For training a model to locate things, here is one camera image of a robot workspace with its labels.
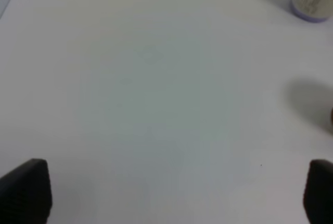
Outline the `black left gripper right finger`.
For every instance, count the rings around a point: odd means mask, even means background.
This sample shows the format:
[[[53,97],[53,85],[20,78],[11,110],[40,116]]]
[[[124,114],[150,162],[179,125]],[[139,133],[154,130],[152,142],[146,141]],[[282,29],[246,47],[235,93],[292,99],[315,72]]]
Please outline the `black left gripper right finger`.
[[[332,163],[324,159],[310,162],[303,207],[309,223],[332,223]]]

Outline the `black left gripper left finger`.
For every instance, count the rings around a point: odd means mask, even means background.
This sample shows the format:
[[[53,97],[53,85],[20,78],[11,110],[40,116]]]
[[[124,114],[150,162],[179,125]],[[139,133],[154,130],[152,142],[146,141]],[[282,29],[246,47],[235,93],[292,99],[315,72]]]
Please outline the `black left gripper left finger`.
[[[52,205],[46,160],[30,159],[1,177],[1,223],[47,223]]]

